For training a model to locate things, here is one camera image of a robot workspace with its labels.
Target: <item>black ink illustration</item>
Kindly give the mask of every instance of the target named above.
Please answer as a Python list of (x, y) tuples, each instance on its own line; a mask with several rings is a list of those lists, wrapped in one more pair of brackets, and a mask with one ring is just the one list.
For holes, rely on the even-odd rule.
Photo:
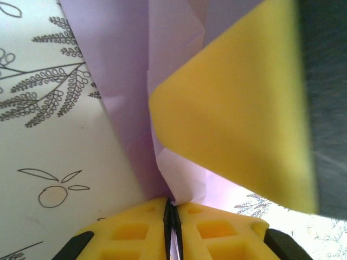
[(14, 18), (22, 18), (22, 11), (18, 7), (9, 3), (0, 2), (0, 11)]
[[(91, 85), (94, 88), (97, 87), (94, 82)], [(96, 98), (96, 99), (101, 99), (101, 95), (100, 95), (99, 91), (94, 91), (94, 92), (90, 93), (88, 96), (90, 96), (92, 98)]]
[(59, 181), (54, 175), (33, 168), (20, 169), (19, 172), (29, 174), (31, 176), (39, 177), (46, 180), (57, 181), (60, 185), (52, 185), (43, 189), (38, 195), (38, 202), (41, 206), (46, 208), (54, 208), (61, 205), (68, 197), (68, 191), (85, 191), (90, 190), (89, 187), (83, 185), (71, 185), (65, 187), (64, 183), (67, 183), (72, 178), (76, 177), (82, 170), (69, 173), (62, 180)]
[(249, 194), (247, 195), (247, 197), (251, 198), (252, 200), (236, 205), (235, 208), (239, 209), (237, 214), (261, 218), (268, 212), (269, 208), (272, 205), (272, 203), (268, 199), (265, 199), (255, 193)]
[(16, 59), (16, 55), (13, 53), (7, 53), (3, 48), (0, 48), (0, 77), (1, 70), (11, 70), (14, 72), (21, 72), (20, 70), (10, 69), (8, 65), (14, 62)]
[[(68, 21), (61, 17), (50, 17), (49, 21), (62, 31), (36, 36), (32, 41), (35, 43), (66, 44), (60, 49), (61, 54), (72, 58), (83, 58)], [(18, 94), (10, 99), (0, 101), (0, 109), (4, 110), (0, 114), (0, 122), (34, 114), (34, 117), (25, 124), (26, 127), (30, 128), (44, 122), (54, 114), (62, 117), (74, 107), (82, 90), (89, 84), (91, 74), (87, 71), (84, 61), (21, 71), (9, 67), (9, 64), (13, 63), (15, 59), (15, 54), (7, 53), (0, 48), (0, 85), (6, 79), (21, 78), (10, 88), (10, 93)], [(2, 76), (2, 70), (6, 70), (10, 75)], [(39, 86), (45, 86), (48, 92), (41, 96), (38, 95), (38, 92), (32, 92), (31, 89)], [(0, 94), (4, 91), (6, 89), (3, 85), (0, 86)], [(98, 98), (97, 93), (93, 92), (90, 96)]]
[(322, 247), (315, 250), (315, 253), (319, 253), (319, 259), (347, 259), (347, 246), (346, 246), (346, 233), (347, 222), (340, 219), (331, 219), (331, 226), (328, 232), (322, 232), (321, 225), (311, 224), (307, 226), (307, 233), (316, 231), (314, 240), (318, 240), (322, 243)]
[(32, 248), (33, 246), (39, 245), (41, 243), (43, 243), (43, 241), (27, 246), (26, 248), (22, 248), (16, 252), (10, 253), (9, 255), (0, 257), (0, 260), (25, 260), (25, 250)]

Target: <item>branch drawing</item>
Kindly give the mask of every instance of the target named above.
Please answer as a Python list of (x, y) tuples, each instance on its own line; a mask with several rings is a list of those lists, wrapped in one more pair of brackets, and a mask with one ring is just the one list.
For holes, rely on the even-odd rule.
[(42, 207), (46, 207), (49, 209), (58, 207), (59, 205), (61, 205), (67, 199), (69, 195), (68, 190), (70, 191), (90, 190), (88, 186), (84, 186), (84, 185), (71, 185), (67, 188), (65, 187), (65, 185), (62, 185), (72, 180), (80, 172), (82, 172), (82, 170), (69, 173), (60, 181), (56, 176), (52, 175), (51, 173), (34, 169), (34, 168), (19, 169), (18, 172), (22, 172), (31, 176), (39, 177), (46, 180), (52, 180), (52, 181), (56, 181), (60, 183), (60, 185), (52, 185), (52, 186), (48, 186), (44, 188), (43, 191), (41, 191), (41, 193), (38, 195), (38, 203)]
[(33, 245), (27, 246), (25, 248), (19, 249), (16, 252), (10, 253), (6, 256), (0, 257), (0, 260), (25, 260), (25, 255), (24, 255), (24, 251), (28, 248), (32, 248), (33, 246), (39, 245), (43, 243), (43, 241), (35, 243)]
[[(62, 17), (49, 17), (48, 20), (63, 31), (36, 36), (32, 41), (35, 43), (67, 44), (66, 47), (60, 49), (62, 55), (78, 59), (83, 58), (68, 21)], [(3, 113), (0, 113), (0, 122), (34, 114), (34, 117), (25, 123), (27, 128), (31, 128), (44, 122), (55, 113), (58, 117), (62, 117), (73, 108), (82, 90), (89, 84), (91, 74), (85, 68), (83, 60), (78, 63), (22, 71), (9, 67), (15, 59), (15, 54), (7, 53), (0, 48), (0, 84), (6, 79), (28, 75), (10, 88), (10, 93), (18, 93), (18, 95), (7, 100), (0, 100), (0, 109), (4, 110)], [(12, 74), (2, 76), (1, 71), (3, 70)], [(41, 96), (38, 95), (37, 91), (31, 90), (44, 85), (49, 85), (45, 88), (49, 90)], [(3, 92), (4, 88), (0, 87), (0, 94)], [(99, 92), (92, 92), (89, 96), (101, 98)]]
[(268, 199), (256, 193), (249, 194), (247, 195), (247, 197), (252, 198), (253, 200), (249, 200), (246, 203), (236, 205), (235, 208), (239, 209), (237, 214), (261, 218), (268, 212), (269, 208), (272, 205), (272, 203)]
[(22, 11), (18, 7), (5, 2), (0, 2), (0, 11), (14, 18), (22, 18), (23, 15)]
[[(97, 87), (94, 82), (91, 85), (93, 88)], [(99, 91), (94, 91), (94, 92), (88, 94), (88, 96), (90, 96), (91, 98), (101, 99), (101, 95), (100, 95)]]

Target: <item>paper fold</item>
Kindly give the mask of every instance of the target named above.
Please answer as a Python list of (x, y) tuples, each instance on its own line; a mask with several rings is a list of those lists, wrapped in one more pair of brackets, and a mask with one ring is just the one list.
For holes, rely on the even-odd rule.
[[(207, 0), (149, 0), (149, 95), (203, 49)], [(152, 128), (158, 168), (176, 204), (206, 195), (206, 170), (164, 148)]]
[(148, 2), (60, 2), (145, 195), (171, 197), (156, 165), (151, 138)]

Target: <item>fern leaf drawing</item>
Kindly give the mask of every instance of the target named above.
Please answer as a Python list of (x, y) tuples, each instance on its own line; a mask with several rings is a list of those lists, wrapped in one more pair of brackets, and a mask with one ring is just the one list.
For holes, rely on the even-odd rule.
[(18, 252), (13, 255), (7, 256), (6, 258), (1, 258), (0, 260), (25, 260), (24, 253)]
[(69, 75), (67, 94), (64, 100), (64, 104), (58, 112), (59, 117), (63, 116), (72, 109), (72, 107), (80, 97), (82, 89), (86, 84), (88, 84), (89, 81), (87, 80), (87, 78), (90, 76), (91, 74), (89, 72), (81, 71), (78, 69), (74, 70)]
[(37, 94), (35, 92), (26, 92), (11, 99), (7, 99), (0, 102), (0, 109), (9, 107), (23, 107), (33, 104), (37, 99)]
[(101, 99), (101, 95), (98, 91), (92, 92), (88, 94), (88, 96), (90, 96), (91, 98)]
[(35, 113), (38, 110), (37, 94), (27, 92), (0, 102), (0, 109), (10, 107), (15, 108), (0, 114), (1, 122)]
[(61, 54), (66, 55), (68, 57), (79, 57), (83, 58), (83, 54), (78, 46), (75, 48), (62, 48), (60, 49)]
[(54, 114), (54, 112), (57, 110), (57, 106), (59, 105), (59, 102), (62, 100), (62, 96), (64, 93), (58, 89), (53, 90), (50, 92), (43, 101), (43, 104), (40, 109), (38, 110), (38, 113), (34, 116), (33, 119), (31, 119), (29, 122), (26, 123), (26, 127), (32, 127), (40, 124), (41, 122), (44, 122), (45, 119), (50, 118), (51, 115)]
[(242, 204), (238, 204), (235, 206), (236, 209), (242, 209), (244, 207), (250, 207), (250, 202), (246, 202), (246, 203), (242, 203)]
[(40, 43), (59, 43), (59, 44), (72, 44), (76, 45), (77, 41), (72, 34), (72, 32), (64, 31), (60, 33), (55, 34), (46, 34), (42, 36), (36, 36), (32, 39), (33, 42), (40, 42)]
[(256, 193), (249, 194), (249, 195), (247, 195), (247, 197), (248, 197), (248, 198), (253, 198), (253, 199), (255, 199), (257, 202), (264, 202), (265, 200), (267, 200), (267, 199), (265, 199), (264, 197), (262, 197), (262, 196), (260, 196), (260, 195), (258, 195), (258, 194), (256, 194)]
[(25, 80), (22, 80), (17, 85), (11, 88), (11, 93), (17, 93), (24, 91), (28, 88), (41, 86), (50, 82), (60, 83), (67, 77), (67, 74), (63, 68), (47, 69), (35, 74)]
[(246, 215), (247, 212), (248, 212), (249, 210), (251, 210), (250, 207), (244, 207), (244, 208), (240, 209), (240, 210), (237, 212), (237, 214)]
[(68, 30), (71, 31), (71, 27), (70, 24), (68, 23), (68, 21), (65, 18), (62, 17), (50, 17), (48, 18), (48, 20), (57, 25), (58, 27), (64, 29), (64, 30)]
[(262, 216), (261, 210), (257, 210), (251, 215), (251, 217), (256, 217), (256, 218), (260, 218), (261, 216)]
[(260, 208), (260, 207), (266, 207), (268, 204), (270, 204), (270, 202), (263, 202), (263, 203), (260, 203), (260, 204), (258, 204), (256, 207), (254, 207), (254, 209), (256, 210), (256, 209), (258, 209), (258, 208)]

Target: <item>white paper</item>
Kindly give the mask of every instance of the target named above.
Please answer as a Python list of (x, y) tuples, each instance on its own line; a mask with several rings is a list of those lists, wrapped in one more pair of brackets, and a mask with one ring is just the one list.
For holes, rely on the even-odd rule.
[[(51, 76), (47, 84), (40, 86), (37, 82), (37, 86), (33, 84), (23, 91), (11, 92), (12, 87), (22, 80), (41, 72), (51, 72), (52, 69), (48, 69), (51, 67), (57, 67), (57, 73), (69, 74), (83, 63), (83, 59), (78, 57), (78, 52), (75, 52), (77, 57), (72, 56), (75, 44), (54, 43), (54, 40), (37, 42), (45, 41), (43, 35), (46, 38), (59, 33), (63, 33), (63, 37), (69, 36), (64, 34), (66, 29), (58, 26), (58, 18), (64, 16), (55, 0), (17, 0), (10, 4), (20, 9), (22, 17), (9, 16), (0, 10), (0, 58), (4, 54), (2, 50), (8, 61), (13, 59), (12, 54), (15, 55), (15, 60), (10, 63), (4, 57), (1, 59), (0, 118), (4, 118), (1, 114), (6, 111), (20, 109), (25, 102), (30, 102), (28, 97), (21, 96), (24, 93), (30, 93), (31, 98), (36, 93), (37, 99), (45, 97), (44, 100), (49, 101), (52, 99), (48, 93), (57, 88), (63, 96), (50, 118), (31, 128), (25, 124), (38, 111), (0, 121), (0, 259), (7, 260), (2, 257), (42, 242), (17, 255), (24, 254), (22, 257), (26, 260), (48, 260), (80, 228), (136, 206), (145, 198), (100, 99), (92, 97), (98, 97), (98, 93), (91, 86), (93, 81), (87, 77), (85, 64), (78, 68), (78, 79), (88, 82), (71, 110), (61, 117), (58, 113), (68, 91), (72, 91), (68, 90), (68, 81), (58, 87), (60, 83), (57, 81), (64, 76)], [(17, 9), (2, 3), (0, 7), (11, 14), (20, 14)], [(59, 35), (56, 37), (57, 41), (63, 39)], [(62, 53), (63, 48), (67, 51), (72, 48), (70, 56)], [(4, 101), (16, 96), (22, 98), (23, 103), (13, 100), (11, 107), (5, 107)], [(40, 109), (44, 100), (37, 103)]]

